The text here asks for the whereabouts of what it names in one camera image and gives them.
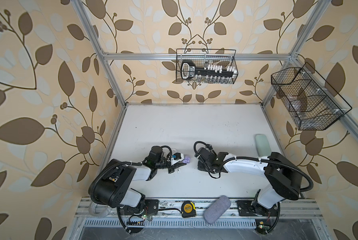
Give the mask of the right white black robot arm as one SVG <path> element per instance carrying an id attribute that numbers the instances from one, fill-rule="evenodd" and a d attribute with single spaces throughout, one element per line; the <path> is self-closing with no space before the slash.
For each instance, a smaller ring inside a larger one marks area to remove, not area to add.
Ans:
<path id="1" fill-rule="evenodd" d="M 212 145 L 202 141 L 194 143 L 198 170 L 207 172 L 213 179 L 219 179 L 222 173 L 243 173 L 265 178 L 268 185 L 257 191 L 249 205 L 250 212 L 263 216 L 283 200 L 296 201 L 301 193 L 313 189 L 314 183 L 309 175 L 300 170 L 280 153 L 272 152 L 264 157 L 238 157 L 236 155 L 216 153 Z"/>

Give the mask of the yellow black tape measure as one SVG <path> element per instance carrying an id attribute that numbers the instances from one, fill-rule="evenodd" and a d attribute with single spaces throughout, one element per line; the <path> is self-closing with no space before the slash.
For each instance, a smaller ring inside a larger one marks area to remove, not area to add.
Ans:
<path id="1" fill-rule="evenodd" d="M 197 216 L 195 204 L 192 201 L 184 201 L 181 207 L 183 218 L 192 218 Z"/>

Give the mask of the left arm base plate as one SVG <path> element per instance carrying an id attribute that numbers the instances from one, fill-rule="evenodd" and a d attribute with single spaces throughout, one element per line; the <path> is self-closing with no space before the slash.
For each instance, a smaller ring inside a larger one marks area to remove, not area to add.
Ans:
<path id="1" fill-rule="evenodd" d="M 131 215 L 157 215 L 159 200 L 157 199 L 142 199 L 136 207 L 121 206 L 120 214 L 125 216 Z"/>

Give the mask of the green glasses case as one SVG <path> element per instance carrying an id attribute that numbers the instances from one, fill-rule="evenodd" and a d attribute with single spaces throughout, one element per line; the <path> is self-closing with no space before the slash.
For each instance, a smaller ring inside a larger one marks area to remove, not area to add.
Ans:
<path id="1" fill-rule="evenodd" d="M 255 135 L 255 145 L 259 157 L 268 157 L 272 154 L 272 149 L 266 135 Z"/>

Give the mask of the grey fabric glasses case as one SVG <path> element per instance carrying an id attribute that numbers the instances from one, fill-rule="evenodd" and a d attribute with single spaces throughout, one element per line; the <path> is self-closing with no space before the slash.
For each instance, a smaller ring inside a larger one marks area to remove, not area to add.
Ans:
<path id="1" fill-rule="evenodd" d="M 213 225 L 231 207 L 231 200 L 227 196 L 220 196 L 203 214 L 207 224 Z"/>

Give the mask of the aluminium frame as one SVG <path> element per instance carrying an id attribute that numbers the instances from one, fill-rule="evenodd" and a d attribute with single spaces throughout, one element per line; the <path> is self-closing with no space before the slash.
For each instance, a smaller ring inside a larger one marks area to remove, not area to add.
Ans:
<path id="1" fill-rule="evenodd" d="M 126 8 L 128 34 L 163 40 L 163 66 L 176 85 L 188 62 L 243 65 L 275 57 L 282 70 L 239 77 L 237 104 L 267 108 L 285 151 L 315 182 L 314 198 L 338 240 L 358 240 L 358 1 L 81 1 L 101 55 L 146 61 L 145 44 L 120 38 Z"/>

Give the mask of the black socket holder rail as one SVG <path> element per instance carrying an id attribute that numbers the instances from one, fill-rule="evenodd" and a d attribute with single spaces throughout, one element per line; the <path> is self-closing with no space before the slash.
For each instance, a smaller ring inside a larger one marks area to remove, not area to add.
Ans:
<path id="1" fill-rule="evenodd" d="M 196 65 L 191 60 L 184 60 L 178 70 L 183 80 L 227 80 L 232 81 L 238 76 L 235 66 L 210 65 L 208 62 Z"/>

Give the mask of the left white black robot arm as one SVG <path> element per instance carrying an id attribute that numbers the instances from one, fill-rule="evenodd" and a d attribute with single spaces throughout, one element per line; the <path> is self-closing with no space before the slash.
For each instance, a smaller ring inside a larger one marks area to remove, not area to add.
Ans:
<path id="1" fill-rule="evenodd" d="M 112 159 L 91 183 L 88 194 L 93 203 L 110 208 L 145 208 L 145 195 L 130 187 L 133 181 L 150 181 L 158 170 L 169 174 L 187 165 L 190 158 L 175 153 L 169 146 L 153 146 L 141 163 Z"/>

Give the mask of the purple earbud charging case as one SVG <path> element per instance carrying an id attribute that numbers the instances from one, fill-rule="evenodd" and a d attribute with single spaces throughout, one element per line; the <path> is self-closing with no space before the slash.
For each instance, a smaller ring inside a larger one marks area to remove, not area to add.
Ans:
<path id="1" fill-rule="evenodd" d="M 185 156 L 185 158 L 184 158 L 184 160 L 182 160 L 182 162 L 185 164 L 189 164 L 190 160 L 191 160 L 191 158 L 189 156 Z"/>

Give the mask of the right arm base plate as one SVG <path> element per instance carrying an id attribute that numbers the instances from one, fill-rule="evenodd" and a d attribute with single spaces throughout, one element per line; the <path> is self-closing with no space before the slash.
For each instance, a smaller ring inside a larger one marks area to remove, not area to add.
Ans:
<path id="1" fill-rule="evenodd" d="M 238 200 L 236 203 L 241 217 L 276 217 L 281 206 L 280 203 L 277 203 L 267 209 L 253 200 Z"/>

